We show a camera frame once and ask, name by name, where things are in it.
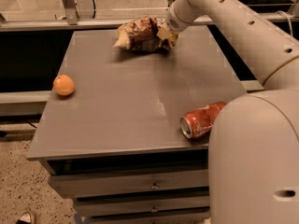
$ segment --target gray tabletop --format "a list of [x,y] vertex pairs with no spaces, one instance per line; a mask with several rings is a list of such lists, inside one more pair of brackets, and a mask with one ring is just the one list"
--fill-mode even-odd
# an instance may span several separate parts
[[245,94],[206,26],[190,27],[170,52],[113,48],[116,30],[77,31],[60,74],[75,81],[52,92],[28,159],[64,159],[199,148],[179,119],[194,108]]

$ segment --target table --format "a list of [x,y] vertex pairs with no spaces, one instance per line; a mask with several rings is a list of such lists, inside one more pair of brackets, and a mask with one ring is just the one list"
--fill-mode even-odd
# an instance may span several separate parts
[[169,52],[113,48],[116,30],[76,31],[60,74],[75,92],[50,94],[27,158],[91,223],[209,217],[208,135],[188,140],[179,119],[246,93],[206,26]]

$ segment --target white cable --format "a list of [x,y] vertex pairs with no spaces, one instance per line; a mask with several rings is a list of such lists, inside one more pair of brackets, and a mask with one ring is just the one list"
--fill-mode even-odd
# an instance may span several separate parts
[[291,20],[289,18],[289,15],[287,13],[285,13],[284,11],[278,11],[278,14],[280,14],[281,16],[285,17],[288,20],[288,24],[289,24],[289,28],[290,28],[290,34],[292,35],[292,23]]

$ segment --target snack bag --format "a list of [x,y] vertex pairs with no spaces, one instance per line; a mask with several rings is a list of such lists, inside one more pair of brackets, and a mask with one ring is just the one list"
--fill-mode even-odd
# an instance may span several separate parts
[[170,31],[164,20],[145,17],[120,26],[114,47],[133,52],[170,50],[176,45],[177,39],[178,33]]

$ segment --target speckled floor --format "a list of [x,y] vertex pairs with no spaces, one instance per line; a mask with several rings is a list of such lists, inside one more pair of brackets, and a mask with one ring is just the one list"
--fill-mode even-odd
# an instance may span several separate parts
[[0,123],[0,223],[14,224],[25,211],[36,213],[36,224],[75,224],[71,200],[49,185],[49,174],[26,153],[36,128],[28,123]]

